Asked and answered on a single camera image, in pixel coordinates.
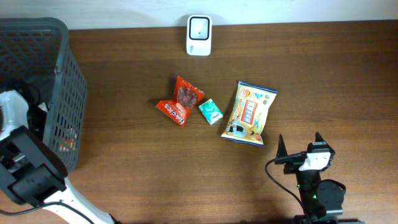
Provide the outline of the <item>red snack packet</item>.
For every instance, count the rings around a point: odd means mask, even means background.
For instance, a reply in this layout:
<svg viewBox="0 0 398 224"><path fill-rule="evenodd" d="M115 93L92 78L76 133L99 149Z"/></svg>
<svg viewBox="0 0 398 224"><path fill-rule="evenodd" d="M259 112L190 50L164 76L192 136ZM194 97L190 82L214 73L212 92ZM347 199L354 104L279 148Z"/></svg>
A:
<svg viewBox="0 0 398 224"><path fill-rule="evenodd" d="M155 107L181 127L184 127L191 110L204 96L205 93L203 91L178 76L174 89L174 98L172 100L161 100Z"/></svg>

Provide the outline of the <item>yellow chip bag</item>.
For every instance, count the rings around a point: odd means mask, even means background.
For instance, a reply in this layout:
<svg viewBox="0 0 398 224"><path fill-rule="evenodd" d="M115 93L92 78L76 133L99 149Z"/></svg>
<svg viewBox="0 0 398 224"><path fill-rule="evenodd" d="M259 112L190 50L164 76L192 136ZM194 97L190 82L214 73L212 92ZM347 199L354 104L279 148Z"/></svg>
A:
<svg viewBox="0 0 398 224"><path fill-rule="evenodd" d="M244 81L238 82L233 110L221 137L262 147L264 141L261 134L276 96L277 90Z"/></svg>

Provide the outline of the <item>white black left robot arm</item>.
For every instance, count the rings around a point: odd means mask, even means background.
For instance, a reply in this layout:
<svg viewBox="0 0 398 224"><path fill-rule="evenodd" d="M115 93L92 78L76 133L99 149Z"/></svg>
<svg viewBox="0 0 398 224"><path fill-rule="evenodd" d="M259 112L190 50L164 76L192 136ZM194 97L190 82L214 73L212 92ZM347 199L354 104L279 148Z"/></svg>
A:
<svg viewBox="0 0 398 224"><path fill-rule="evenodd" d="M68 223L117 223L72 185L63 162L28 127L28 102L1 93L1 190L30 211L48 210Z"/></svg>

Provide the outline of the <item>teal tissue pack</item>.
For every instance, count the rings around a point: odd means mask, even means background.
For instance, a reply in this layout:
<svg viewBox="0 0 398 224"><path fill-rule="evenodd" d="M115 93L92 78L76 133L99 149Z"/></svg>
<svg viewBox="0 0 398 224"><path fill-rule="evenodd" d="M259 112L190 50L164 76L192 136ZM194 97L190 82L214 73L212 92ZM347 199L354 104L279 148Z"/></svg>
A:
<svg viewBox="0 0 398 224"><path fill-rule="evenodd" d="M206 102L202 103L199 106L199 110L201 111L202 115L205 117L209 125L215 124L223 117L223 113L212 99L209 99Z"/></svg>

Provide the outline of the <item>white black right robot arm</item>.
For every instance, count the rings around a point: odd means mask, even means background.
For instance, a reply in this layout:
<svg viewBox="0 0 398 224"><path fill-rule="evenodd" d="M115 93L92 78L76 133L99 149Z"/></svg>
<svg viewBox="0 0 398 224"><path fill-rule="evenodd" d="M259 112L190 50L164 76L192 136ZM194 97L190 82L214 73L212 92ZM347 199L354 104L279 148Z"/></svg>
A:
<svg viewBox="0 0 398 224"><path fill-rule="evenodd" d="M300 194L303 215L294 217L295 223L338 223L343 213L346 187L331 179L322 180L320 174L331 166L335 150L319 133L307 150L289 155L282 136L276 154L276 164L284 165L284 174L294 174Z"/></svg>

